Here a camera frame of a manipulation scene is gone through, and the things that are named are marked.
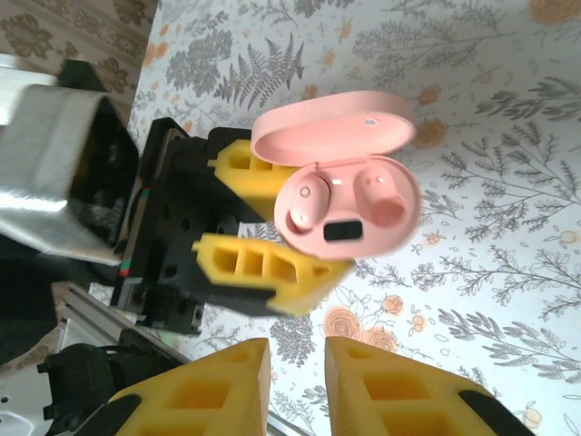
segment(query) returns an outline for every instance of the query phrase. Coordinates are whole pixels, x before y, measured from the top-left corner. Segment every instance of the pink earbud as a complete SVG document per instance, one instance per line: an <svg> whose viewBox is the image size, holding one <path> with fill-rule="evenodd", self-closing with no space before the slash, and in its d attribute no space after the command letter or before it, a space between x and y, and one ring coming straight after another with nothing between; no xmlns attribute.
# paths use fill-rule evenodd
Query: pink earbud
<svg viewBox="0 0 581 436"><path fill-rule="evenodd" d="M378 227L392 227L406 213L405 202L384 168L371 167L361 171L355 178L353 190L361 217Z"/></svg>
<svg viewBox="0 0 581 436"><path fill-rule="evenodd" d="M308 175L297 183L290 199L290 218L303 232L312 230L329 210L330 188L317 175Z"/></svg>

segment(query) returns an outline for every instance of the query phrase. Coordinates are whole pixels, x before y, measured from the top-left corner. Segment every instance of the white surface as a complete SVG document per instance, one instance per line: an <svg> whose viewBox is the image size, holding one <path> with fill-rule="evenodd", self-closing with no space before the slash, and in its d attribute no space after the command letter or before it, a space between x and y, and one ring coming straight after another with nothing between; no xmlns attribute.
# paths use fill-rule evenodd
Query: white surface
<svg viewBox="0 0 581 436"><path fill-rule="evenodd" d="M35 365L11 376L0 376L0 436L44 436L52 420L45 421L43 407L52 402L46 374Z"/></svg>
<svg viewBox="0 0 581 436"><path fill-rule="evenodd" d="M63 348L75 343L88 343L97 347L111 345L100 334L89 332L81 323L68 319L66 321L66 326L64 327L63 337L61 338L58 350L61 351Z"/></svg>

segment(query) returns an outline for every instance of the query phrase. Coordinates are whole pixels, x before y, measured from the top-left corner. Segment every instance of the floral patterned surface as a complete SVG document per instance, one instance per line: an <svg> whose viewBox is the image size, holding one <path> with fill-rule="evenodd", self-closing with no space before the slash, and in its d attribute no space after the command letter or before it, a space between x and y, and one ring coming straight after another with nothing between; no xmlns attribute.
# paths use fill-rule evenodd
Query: floral patterned surface
<svg viewBox="0 0 581 436"><path fill-rule="evenodd" d="M161 333L199 358L267 336L271 408L330 434L327 335L475 380L539 435L581 432L581 2L162 0L131 129L249 127L272 107L378 88L412 102L421 225L359 261L310 316L216 307L203 335ZM272 224L245 237L277 240Z"/></svg>

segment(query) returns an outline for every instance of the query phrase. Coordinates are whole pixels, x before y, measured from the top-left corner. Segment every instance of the black rectangular opening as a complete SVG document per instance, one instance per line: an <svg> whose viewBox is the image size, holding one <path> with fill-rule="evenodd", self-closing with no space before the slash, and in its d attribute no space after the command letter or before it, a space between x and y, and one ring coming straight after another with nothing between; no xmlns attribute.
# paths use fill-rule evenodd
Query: black rectangular opening
<svg viewBox="0 0 581 436"><path fill-rule="evenodd" d="M363 236L363 224L361 221L342 221L339 223L326 223L323 228L323 237L327 242L352 241Z"/></svg>
<svg viewBox="0 0 581 436"><path fill-rule="evenodd" d="M139 153L107 97L97 107L69 191L75 218L115 246L139 168Z"/></svg>
<svg viewBox="0 0 581 436"><path fill-rule="evenodd" d="M496 435L534 436L534 433L496 398L472 390L461 391L458 395Z"/></svg>

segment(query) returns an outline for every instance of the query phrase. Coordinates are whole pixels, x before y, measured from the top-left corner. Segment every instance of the open earbud case lid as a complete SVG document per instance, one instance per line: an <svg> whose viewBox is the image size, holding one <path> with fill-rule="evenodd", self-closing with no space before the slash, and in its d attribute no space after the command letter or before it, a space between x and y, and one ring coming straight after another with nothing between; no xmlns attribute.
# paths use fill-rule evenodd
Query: open earbud case lid
<svg viewBox="0 0 581 436"><path fill-rule="evenodd" d="M411 105L381 91L289 104L261 115L251 150L271 164L301 167L393 152L415 134Z"/></svg>

